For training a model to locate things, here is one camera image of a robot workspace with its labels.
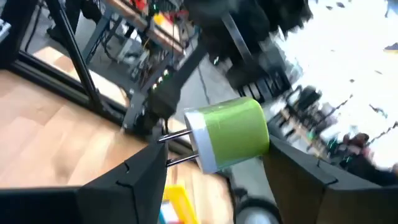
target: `cable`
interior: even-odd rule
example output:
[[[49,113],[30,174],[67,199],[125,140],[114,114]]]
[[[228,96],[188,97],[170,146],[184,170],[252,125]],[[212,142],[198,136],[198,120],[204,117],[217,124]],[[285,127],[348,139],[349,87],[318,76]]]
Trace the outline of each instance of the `cable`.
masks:
[[[27,40],[26,45],[25,45],[25,52],[28,51],[29,45],[32,42],[34,34],[36,33],[36,29],[37,29],[37,25],[39,24],[39,19],[40,19],[40,15],[42,13],[43,5],[44,5],[44,3],[42,1],[39,2],[39,9],[37,10],[37,14],[36,14],[36,18],[34,21],[32,32],[30,33],[29,39]]]
[[[142,46],[142,48],[144,49],[145,46],[148,44],[149,38],[147,39],[147,41],[145,41],[144,45]]]
[[[188,34],[188,36],[189,36],[188,26],[187,26],[186,23],[184,23],[184,24],[185,24],[185,28],[186,28],[186,30],[187,30],[187,34]],[[193,49],[192,39],[189,39],[189,43],[190,43],[191,48],[192,48],[192,51],[193,51],[194,49]],[[205,79],[203,78],[203,75],[201,74],[200,63],[199,63],[199,65],[198,65],[198,73],[199,73],[199,78],[200,78],[201,86],[202,86],[202,88],[203,88],[203,92],[205,93],[206,102],[207,102],[208,105],[210,105],[210,104],[211,104],[211,103],[210,103],[210,97],[209,97],[209,95],[208,95],[208,93],[207,93],[207,87],[206,87]]]
[[[101,42],[102,48],[104,48],[104,53],[106,54],[106,56],[111,60],[111,62],[117,63],[118,60],[116,58],[114,58],[111,53],[108,51],[108,43],[105,42],[106,36],[105,36],[105,32],[104,35],[101,37],[101,40],[99,40]]]
[[[162,130],[162,134],[169,134],[170,130],[169,130],[169,119],[166,118],[164,119],[164,129]]]
[[[173,18],[173,24],[172,24],[172,29],[173,29],[173,36],[172,36],[172,65],[174,64],[174,20],[175,18]]]

